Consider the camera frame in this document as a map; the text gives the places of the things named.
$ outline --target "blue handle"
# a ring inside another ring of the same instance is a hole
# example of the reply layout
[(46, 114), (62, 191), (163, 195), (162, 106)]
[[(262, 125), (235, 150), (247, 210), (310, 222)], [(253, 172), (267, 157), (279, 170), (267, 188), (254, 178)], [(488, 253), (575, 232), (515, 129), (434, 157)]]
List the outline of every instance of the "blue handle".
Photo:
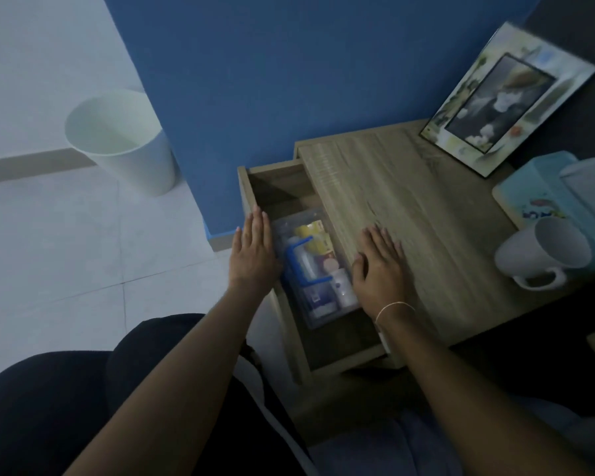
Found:
[(291, 268), (293, 269), (293, 273), (296, 276), (297, 282), (302, 288), (307, 288), (310, 286), (315, 286), (316, 284), (321, 284), (322, 282), (328, 282), (329, 280), (333, 280), (333, 277), (327, 275), (326, 277), (320, 277), (319, 279), (315, 280), (307, 280), (302, 272), (302, 266), (299, 264), (298, 260), (296, 259), (296, 255), (294, 250), (296, 247), (300, 247), (302, 244), (305, 244), (313, 239), (312, 235), (309, 235), (306, 239), (301, 239), (299, 242), (295, 244), (291, 244), (289, 247), (286, 248), (284, 254), (286, 255), (287, 261)]

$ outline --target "photo frame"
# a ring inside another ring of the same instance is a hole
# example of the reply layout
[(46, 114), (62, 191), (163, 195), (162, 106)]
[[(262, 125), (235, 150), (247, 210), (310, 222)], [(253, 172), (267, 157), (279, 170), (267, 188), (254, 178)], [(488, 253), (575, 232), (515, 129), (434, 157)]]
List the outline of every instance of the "photo frame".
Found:
[(420, 136), (487, 177), (594, 73), (504, 23)]

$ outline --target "open drawer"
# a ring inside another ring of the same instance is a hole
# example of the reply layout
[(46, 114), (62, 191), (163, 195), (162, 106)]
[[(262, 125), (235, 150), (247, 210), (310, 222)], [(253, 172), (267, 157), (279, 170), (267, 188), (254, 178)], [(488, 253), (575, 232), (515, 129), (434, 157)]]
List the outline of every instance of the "open drawer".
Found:
[[(323, 206), (300, 159), (251, 169), (239, 167), (238, 179), (245, 213), (257, 204), (273, 221)], [(327, 231), (338, 247), (333, 227), (328, 225)], [(373, 322), (363, 311), (357, 310), (311, 330), (298, 312), (297, 303), (279, 282), (270, 296), (296, 383), (308, 384), (318, 377), (341, 373), (386, 354)]]

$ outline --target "white trash can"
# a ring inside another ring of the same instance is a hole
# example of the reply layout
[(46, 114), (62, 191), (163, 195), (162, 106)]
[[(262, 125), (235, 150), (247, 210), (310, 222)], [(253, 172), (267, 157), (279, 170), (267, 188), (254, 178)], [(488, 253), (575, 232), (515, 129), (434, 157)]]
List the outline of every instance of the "white trash can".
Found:
[(66, 118), (70, 145), (121, 182), (156, 197), (175, 184), (175, 164), (148, 96), (116, 90), (80, 103)]

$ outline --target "bracelet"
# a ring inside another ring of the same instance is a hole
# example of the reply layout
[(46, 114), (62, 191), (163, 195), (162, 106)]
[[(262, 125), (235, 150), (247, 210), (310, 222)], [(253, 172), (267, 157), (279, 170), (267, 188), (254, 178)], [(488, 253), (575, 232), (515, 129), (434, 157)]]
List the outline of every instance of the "bracelet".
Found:
[(407, 305), (410, 309), (412, 309), (414, 311), (414, 313), (416, 313), (416, 309), (414, 307), (412, 307), (410, 304), (408, 304), (407, 302), (403, 302), (403, 301), (391, 302), (390, 304), (384, 306), (383, 309), (381, 309), (379, 311), (379, 313), (377, 314), (377, 317), (375, 317), (375, 324), (377, 324), (377, 321), (379, 320), (379, 316), (381, 315), (381, 313), (384, 312), (388, 307), (393, 306), (395, 304), (404, 304), (404, 305)]

